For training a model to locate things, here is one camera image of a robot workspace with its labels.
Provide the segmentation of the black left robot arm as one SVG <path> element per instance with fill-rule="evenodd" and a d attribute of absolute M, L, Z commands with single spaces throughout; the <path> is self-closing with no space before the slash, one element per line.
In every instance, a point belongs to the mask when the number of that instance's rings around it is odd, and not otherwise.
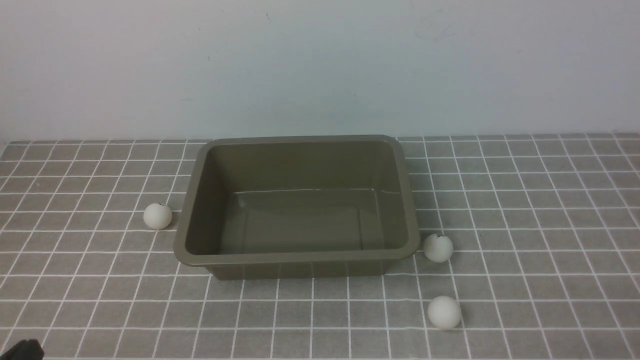
<path fill-rule="evenodd" d="M 38 339 L 22 339 L 5 351 L 1 360 L 43 360 L 45 351 Z"/>

